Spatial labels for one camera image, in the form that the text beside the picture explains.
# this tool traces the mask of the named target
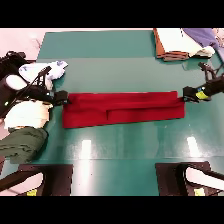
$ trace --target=red fabric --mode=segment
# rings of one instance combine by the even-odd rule
[[[63,128],[168,120],[185,115],[177,92],[71,93],[64,105]]]

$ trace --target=yellow label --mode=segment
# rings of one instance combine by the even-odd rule
[[[198,99],[203,100],[208,98],[208,96],[206,96],[203,91],[196,93],[196,96],[198,97]]]
[[[37,196],[37,189],[27,192],[27,196]]]
[[[204,188],[194,189],[195,196],[205,196]]]

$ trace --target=green cloth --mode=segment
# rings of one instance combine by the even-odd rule
[[[12,164],[29,162],[46,138],[47,132],[42,128],[25,127],[16,130],[0,141],[0,156],[9,157]]]

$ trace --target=green table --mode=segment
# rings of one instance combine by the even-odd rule
[[[152,31],[47,33],[37,62],[65,60],[54,82],[68,92],[162,92],[204,83],[199,61],[155,58]],[[217,67],[217,55],[207,63]],[[62,128],[62,107],[51,111],[49,138],[36,164],[74,164],[72,195],[158,195],[156,162],[209,161],[224,173],[224,96],[186,104],[184,119]]]

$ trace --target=purple cloth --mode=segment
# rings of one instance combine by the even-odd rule
[[[212,28],[183,28],[183,30],[202,47],[211,46],[214,49],[219,49],[219,43],[215,39]]]

